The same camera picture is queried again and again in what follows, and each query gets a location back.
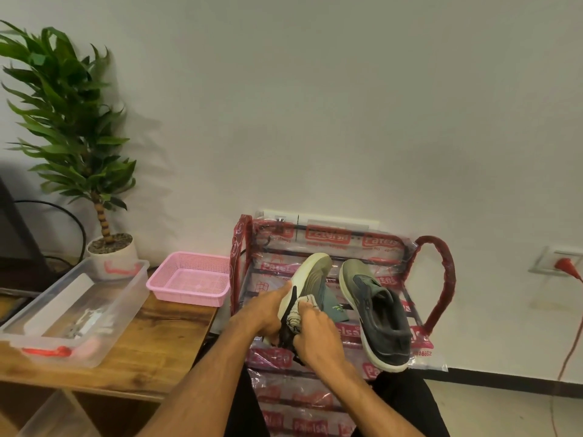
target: white wall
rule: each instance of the white wall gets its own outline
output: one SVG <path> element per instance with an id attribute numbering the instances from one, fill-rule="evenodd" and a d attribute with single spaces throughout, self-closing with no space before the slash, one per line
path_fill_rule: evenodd
<path id="1" fill-rule="evenodd" d="M 441 236 L 458 273 L 433 336 L 448 364 L 556 377 L 583 289 L 527 270 L 544 245 L 583 246 L 583 0 L 1 5 L 113 52 L 139 160 L 116 221 L 142 256 L 226 253 L 238 215 L 259 207 Z M 0 140 L 26 135 L 14 120 L 0 107 Z M 73 251 L 67 227 L 53 235 Z M 411 278 L 424 314 L 439 263 L 428 250 Z M 583 351 L 565 380 L 583 383 Z"/>

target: shoe tongue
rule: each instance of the shoe tongue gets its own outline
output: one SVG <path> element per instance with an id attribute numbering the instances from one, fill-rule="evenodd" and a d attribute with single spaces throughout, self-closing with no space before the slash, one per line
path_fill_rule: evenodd
<path id="1" fill-rule="evenodd" d="M 393 302 L 393 299 L 390 297 L 389 290 L 387 290 L 384 286 L 380 286 L 376 279 L 361 274 L 358 276 L 361 282 L 368 287 L 370 293 L 373 297 L 383 297 L 386 298 L 390 303 Z"/>

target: sneaker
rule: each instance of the sneaker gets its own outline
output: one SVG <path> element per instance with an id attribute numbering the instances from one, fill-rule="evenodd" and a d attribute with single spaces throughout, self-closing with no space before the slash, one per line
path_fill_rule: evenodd
<path id="1" fill-rule="evenodd" d="M 288 326 L 288 316 L 295 301 L 303 296 L 311 296 L 318 308 L 324 307 L 326 291 L 326 276 L 332 269 L 332 259 L 326 253 L 315 253 L 309 256 L 291 277 L 291 290 L 283 298 L 279 306 L 278 318 L 281 320 L 279 330 L 280 348 L 287 348 L 295 353 L 293 338 L 295 333 Z"/>
<path id="2" fill-rule="evenodd" d="M 379 284 L 358 259 L 342 264 L 339 281 L 344 297 L 360 316 L 360 338 L 368 359 L 383 371 L 404 371 L 412 335 L 399 295 Z"/>

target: white flower pot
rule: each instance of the white flower pot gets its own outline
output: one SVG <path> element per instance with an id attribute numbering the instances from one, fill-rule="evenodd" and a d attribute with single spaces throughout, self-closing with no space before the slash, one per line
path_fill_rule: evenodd
<path id="1" fill-rule="evenodd" d="M 132 242 L 126 248 L 116 252 L 91 253 L 89 246 L 98 239 L 101 239 L 101 236 L 89 242 L 86 248 L 87 254 L 92 258 L 95 266 L 95 277 L 104 281 L 134 277 L 141 267 L 137 262 L 138 252 L 134 237 L 132 236 Z"/>

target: tiled floor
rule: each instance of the tiled floor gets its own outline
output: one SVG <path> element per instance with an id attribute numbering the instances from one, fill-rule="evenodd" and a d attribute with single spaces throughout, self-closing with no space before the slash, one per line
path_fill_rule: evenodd
<path id="1" fill-rule="evenodd" d="M 549 397 L 427 381 L 452 437 L 552 437 Z M 583 400 L 555 399 L 559 437 L 583 436 Z"/>

